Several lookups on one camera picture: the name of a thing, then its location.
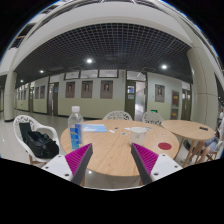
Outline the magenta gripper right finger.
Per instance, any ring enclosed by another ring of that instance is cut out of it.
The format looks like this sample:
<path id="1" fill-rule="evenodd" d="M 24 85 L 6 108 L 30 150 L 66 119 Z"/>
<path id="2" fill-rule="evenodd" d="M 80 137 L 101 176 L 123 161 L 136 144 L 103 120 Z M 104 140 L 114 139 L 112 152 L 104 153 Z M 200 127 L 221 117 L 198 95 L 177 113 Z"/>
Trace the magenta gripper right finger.
<path id="1" fill-rule="evenodd" d="M 150 184 L 182 169 L 167 154 L 163 153 L 158 155 L 135 143 L 131 145 L 131 154 L 138 168 L 143 185 Z"/>

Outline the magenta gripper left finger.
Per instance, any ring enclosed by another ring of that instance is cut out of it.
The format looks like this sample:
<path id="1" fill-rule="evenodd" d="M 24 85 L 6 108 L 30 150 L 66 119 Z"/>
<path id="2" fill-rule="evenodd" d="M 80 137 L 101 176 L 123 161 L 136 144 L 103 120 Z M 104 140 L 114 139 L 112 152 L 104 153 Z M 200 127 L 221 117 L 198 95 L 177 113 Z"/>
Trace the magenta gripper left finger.
<path id="1" fill-rule="evenodd" d="M 42 167 L 65 180 L 80 185 L 84 179 L 85 171 L 93 154 L 92 144 L 78 148 L 66 156 L 57 155 L 50 162 Z"/>

